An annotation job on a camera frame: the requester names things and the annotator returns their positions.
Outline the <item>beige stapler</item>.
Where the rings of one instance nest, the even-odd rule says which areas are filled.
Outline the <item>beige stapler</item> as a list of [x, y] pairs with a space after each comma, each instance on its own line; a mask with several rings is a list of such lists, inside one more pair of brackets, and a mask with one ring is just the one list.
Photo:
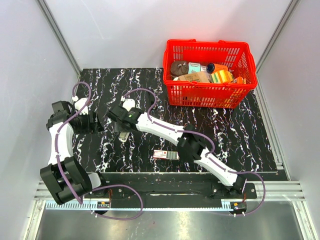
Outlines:
[[118, 139], [122, 142], [122, 143], [125, 143], [128, 138], [130, 136], [130, 133], [129, 132], [120, 132], [119, 133], [119, 136], [118, 136]]

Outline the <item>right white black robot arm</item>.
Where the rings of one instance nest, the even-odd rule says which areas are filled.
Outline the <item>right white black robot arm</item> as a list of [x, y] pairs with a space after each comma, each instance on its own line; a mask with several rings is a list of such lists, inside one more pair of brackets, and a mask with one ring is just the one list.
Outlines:
[[163, 138], [177, 146], [181, 160], [193, 161], [213, 174], [227, 188], [228, 194], [239, 198], [246, 191], [247, 179], [217, 159], [213, 149], [205, 146], [203, 139], [211, 144], [206, 135], [196, 132], [193, 125], [179, 126], [157, 119], [148, 112], [132, 107], [130, 110], [118, 105], [107, 116], [126, 131], [140, 131]]

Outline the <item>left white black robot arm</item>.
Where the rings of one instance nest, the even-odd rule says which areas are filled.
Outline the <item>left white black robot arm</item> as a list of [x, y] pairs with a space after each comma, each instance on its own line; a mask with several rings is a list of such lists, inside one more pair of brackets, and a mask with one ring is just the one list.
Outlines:
[[74, 135], [96, 134], [103, 127], [97, 113], [89, 111], [88, 98], [74, 97], [73, 100], [74, 103], [54, 102], [53, 114], [46, 123], [51, 136], [51, 153], [48, 166], [40, 169], [40, 177], [58, 205], [89, 192], [103, 198], [109, 190], [98, 173], [86, 172], [74, 156]]

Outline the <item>red white staples box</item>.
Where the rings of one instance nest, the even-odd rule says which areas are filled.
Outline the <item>red white staples box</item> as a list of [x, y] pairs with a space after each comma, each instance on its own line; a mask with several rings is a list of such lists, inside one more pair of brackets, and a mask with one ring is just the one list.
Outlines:
[[154, 150], [153, 157], [156, 159], [179, 160], [179, 154], [177, 151]]

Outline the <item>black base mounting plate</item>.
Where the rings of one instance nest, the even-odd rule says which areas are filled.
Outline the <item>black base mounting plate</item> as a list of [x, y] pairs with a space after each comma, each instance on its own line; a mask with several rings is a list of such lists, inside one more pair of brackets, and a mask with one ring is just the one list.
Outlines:
[[256, 200], [253, 183], [246, 182], [244, 190], [237, 192], [224, 186], [211, 173], [101, 173], [102, 184], [111, 186], [111, 193], [98, 190], [88, 197], [110, 197], [110, 208], [135, 210], [223, 208], [222, 201], [241, 202]]

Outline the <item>brown round bun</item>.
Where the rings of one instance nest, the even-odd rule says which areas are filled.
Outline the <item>brown round bun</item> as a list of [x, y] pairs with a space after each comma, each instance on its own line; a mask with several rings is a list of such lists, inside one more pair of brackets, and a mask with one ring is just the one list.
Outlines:
[[170, 74], [173, 77], [186, 75], [189, 72], [189, 64], [185, 60], [174, 61], [170, 66]]

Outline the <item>teal white small box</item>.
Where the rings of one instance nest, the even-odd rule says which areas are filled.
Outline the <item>teal white small box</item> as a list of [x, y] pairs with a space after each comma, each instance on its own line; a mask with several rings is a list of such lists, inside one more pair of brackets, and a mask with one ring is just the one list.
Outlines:
[[202, 67], [200, 63], [189, 62], [188, 63], [188, 74], [198, 73], [202, 71]]

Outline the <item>brown cardboard box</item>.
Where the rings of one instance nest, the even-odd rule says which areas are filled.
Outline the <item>brown cardboard box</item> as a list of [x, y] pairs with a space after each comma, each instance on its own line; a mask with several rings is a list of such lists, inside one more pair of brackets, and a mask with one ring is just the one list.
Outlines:
[[211, 83], [210, 76], [204, 72], [193, 72], [185, 75], [175, 77], [173, 81], [187, 81], [187, 82], [197, 82], [197, 83]]

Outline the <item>orange bottle blue cap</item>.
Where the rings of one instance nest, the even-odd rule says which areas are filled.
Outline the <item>orange bottle blue cap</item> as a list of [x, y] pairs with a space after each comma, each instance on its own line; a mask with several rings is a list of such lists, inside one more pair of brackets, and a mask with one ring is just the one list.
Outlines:
[[228, 67], [226, 65], [222, 65], [222, 64], [217, 64], [217, 63], [209, 63], [206, 66], [206, 72], [209, 74], [221, 71], [221, 70], [225, 70], [228, 71]]

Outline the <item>yellow green striped box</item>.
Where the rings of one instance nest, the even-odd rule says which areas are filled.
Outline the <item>yellow green striped box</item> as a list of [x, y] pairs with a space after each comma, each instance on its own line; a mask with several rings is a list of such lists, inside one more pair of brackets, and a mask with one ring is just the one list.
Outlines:
[[234, 80], [232, 73], [228, 70], [219, 70], [211, 74], [214, 84], [231, 83]]

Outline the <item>black marble pattern mat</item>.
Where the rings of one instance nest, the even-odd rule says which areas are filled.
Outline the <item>black marble pattern mat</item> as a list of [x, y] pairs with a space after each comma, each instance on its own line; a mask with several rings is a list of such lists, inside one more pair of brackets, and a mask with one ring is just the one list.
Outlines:
[[230, 168], [242, 171], [276, 172], [277, 165], [263, 118], [253, 91], [235, 109], [172, 106], [161, 68], [90, 68], [80, 77], [77, 96], [92, 91], [89, 109], [97, 112], [103, 131], [76, 134], [74, 156], [88, 172], [202, 172], [192, 161], [154, 158], [155, 150], [176, 151], [172, 143], [155, 135], [134, 132], [119, 141], [114, 123], [106, 113], [129, 93], [142, 110], [148, 109], [148, 90], [157, 96], [151, 115], [174, 125], [195, 126], [205, 135], [205, 144], [214, 147], [216, 157]]

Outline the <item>orange packet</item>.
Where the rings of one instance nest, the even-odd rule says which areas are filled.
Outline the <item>orange packet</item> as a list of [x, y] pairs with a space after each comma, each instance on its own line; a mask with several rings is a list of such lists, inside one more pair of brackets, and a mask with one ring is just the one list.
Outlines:
[[241, 84], [245, 85], [247, 83], [246, 78], [243, 78], [242, 76], [236, 77], [231, 81], [232, 84]]

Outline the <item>red plastic basket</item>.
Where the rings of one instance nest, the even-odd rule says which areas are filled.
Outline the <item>red plastic basket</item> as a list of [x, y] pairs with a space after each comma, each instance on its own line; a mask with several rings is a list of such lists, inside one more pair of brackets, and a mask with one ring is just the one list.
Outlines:
[[[210, 76], [210, 83], [173, 81], [170, 73], [175, 61], [201, 64], [201, 72]], [[213, 83], [206, 71], [209, 63], [225, 65], [237, 77], [246, 78], [246, 84]], [[257, 85], [256, 64], [248, 43], [243, 41], [196, 41], [170, 39], [163, 56], [163, 81], [168, 101], [173, 106], [234, 109]]]

